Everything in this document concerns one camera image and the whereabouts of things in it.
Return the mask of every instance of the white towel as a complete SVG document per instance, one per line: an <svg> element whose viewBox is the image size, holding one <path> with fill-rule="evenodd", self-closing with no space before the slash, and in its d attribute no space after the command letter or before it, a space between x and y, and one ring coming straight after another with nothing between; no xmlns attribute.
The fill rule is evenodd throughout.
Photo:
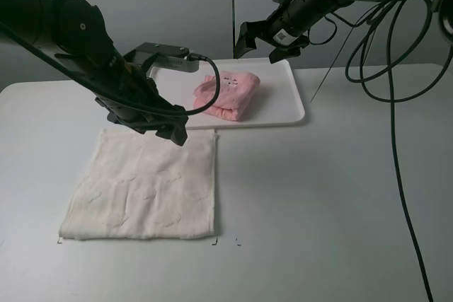
<svg viewBox="0 0 453 302"><path fill-rule="evenodd" d="M152 133L105 130L59 236L212 235L215 139L214 130L191 131L180 147Z"/></svg>

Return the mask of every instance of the folded pink towel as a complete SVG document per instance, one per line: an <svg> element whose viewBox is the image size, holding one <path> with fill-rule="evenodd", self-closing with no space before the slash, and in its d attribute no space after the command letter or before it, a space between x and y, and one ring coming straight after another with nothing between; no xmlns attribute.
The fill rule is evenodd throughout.
<svg viewBox="0 0 453 302"><path fill-rule="evenodd" d="M220 94L215 104L207 109L208 115L223 120L239 120L250 103L250 99L260 85L260 79L250 72L234 73L222 71L220 74ZM215 77L206 76L194 91L196 97L193 107L201 108L209 102L215 92Z"/></svg>

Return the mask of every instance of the table surface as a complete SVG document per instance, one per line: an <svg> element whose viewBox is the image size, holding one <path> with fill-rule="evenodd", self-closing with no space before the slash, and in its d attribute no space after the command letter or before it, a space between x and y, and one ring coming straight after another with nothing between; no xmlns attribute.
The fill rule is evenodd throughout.
<svg viewBox="0 0 453 302"><path fill-rule="evenodd" d="M397 95L439 70L398 66ZM303 124L218 131L216 246L215 238L57 244L96 139L111 125L70 82L5 89L0 301L426 301L398 198L389 106L348 83L342 68L310 104L325 72L295 72ZM386 77L370 87L388 94ZM406 199L436 301L453 296L452 88L447 74L396 109Z"/></svg>

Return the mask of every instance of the cream cloth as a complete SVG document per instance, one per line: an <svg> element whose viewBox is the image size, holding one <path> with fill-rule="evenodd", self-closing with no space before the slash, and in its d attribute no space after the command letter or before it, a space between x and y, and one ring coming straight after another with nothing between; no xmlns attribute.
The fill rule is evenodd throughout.
<svg viewBox="0 0 453 302"><path fill-rule="evenodd" d="M59 230L63 238L199 238L214 233L214 130L183 147L104 130Z"/></svg>

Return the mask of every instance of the white tray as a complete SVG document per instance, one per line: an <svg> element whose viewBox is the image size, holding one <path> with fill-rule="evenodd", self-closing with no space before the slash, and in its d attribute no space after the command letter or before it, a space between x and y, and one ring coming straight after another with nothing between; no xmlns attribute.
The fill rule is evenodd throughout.
<svg viewBox="0 0 453 302"><path fill-rule="evenodd" d="M230 122L200 113L189 117L188 129L230 127L269 127L296 124L305 116L304 106L297 91L296 82L288 61L271 64L268 58L217 60L219 71L248 71L261 80L260 88L243 113L240 122ZM214 75L211 66L200 63L200 69L193 73L153 68L150 73L159 94L172 104L190 110L195 99L193 91L204 80L205 75Z"/></svg>

